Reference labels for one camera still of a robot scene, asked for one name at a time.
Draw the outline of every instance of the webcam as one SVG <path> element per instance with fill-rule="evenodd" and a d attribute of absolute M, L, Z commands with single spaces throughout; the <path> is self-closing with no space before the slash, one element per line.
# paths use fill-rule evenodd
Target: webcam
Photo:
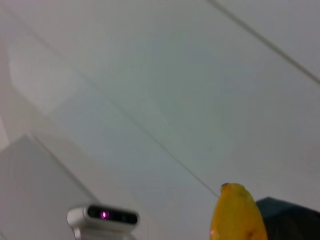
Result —
<path fill-rule="evenodd" d="M 86 205 L 71 209 L 67 222 L 76 240 L 120 240 L 139 225 L 140 216 L 132 210 Z"/>

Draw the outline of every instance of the white camera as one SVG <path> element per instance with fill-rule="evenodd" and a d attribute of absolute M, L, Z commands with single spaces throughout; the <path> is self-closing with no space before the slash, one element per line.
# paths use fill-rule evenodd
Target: white camera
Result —
<path fill-rule="evenodd" d="M 137 212 L 101 205 L 71 209 L 67 221 L 76 240 L 120 240 L 140 223 Z"/>

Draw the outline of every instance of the dark object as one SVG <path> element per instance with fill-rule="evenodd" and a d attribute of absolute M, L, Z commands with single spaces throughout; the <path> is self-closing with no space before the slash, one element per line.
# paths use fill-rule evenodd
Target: dark object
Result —
<path fill-rule="evenodd" d="M 269 240 L 320 240 L 320 213 L 273 198 L 257 202 Z"/>
<path fill-rule="evenodd" d="M 136 225 L 138 223 L 138 217 L 136 214 L 111 208 L 91 206 L 88 208 L 88 215 L 93 219 L 100 219 L 105 221 L 114 221 L 130 225 Z"/>

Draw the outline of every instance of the camera lens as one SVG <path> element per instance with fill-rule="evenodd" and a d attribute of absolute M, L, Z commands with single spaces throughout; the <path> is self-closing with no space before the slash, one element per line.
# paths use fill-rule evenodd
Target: camera lens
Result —
<path fill-rule="evenodd" d="M 90 206 L 87 210 L 87 214 L 93 219 L 125 223 L 130 225 L 136 225 L 139 221 L 138 216 L 134 213 L 106 207 L 102 208 L 98 206 Z"/>

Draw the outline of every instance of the dark green object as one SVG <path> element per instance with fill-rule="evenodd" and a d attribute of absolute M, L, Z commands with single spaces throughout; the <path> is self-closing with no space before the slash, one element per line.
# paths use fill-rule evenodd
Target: dark green object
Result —
<path fill-rule="evenodd" d="M 270 197 L 257 206 L 269 240 L 320 240 L 320 213 Z"/>

